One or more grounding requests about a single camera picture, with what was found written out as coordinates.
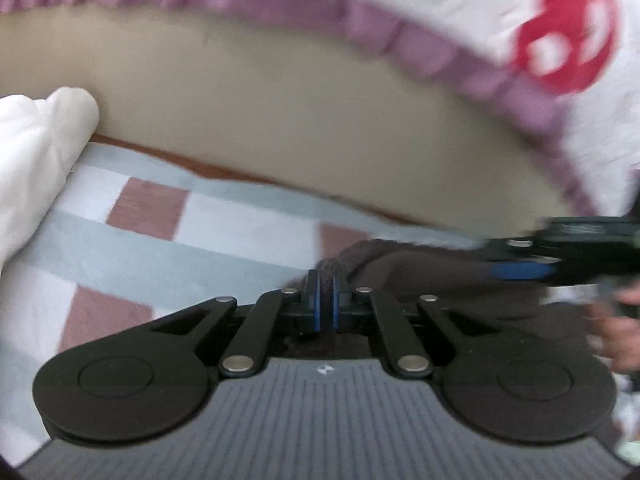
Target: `pillow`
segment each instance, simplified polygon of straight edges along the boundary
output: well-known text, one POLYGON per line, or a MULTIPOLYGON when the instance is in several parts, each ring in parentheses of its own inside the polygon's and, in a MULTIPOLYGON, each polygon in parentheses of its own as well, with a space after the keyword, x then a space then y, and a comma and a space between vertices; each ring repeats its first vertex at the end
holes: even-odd
POLYGON ((34 234, 98 124, 81 88, 0 99, 0 272, 34 234))

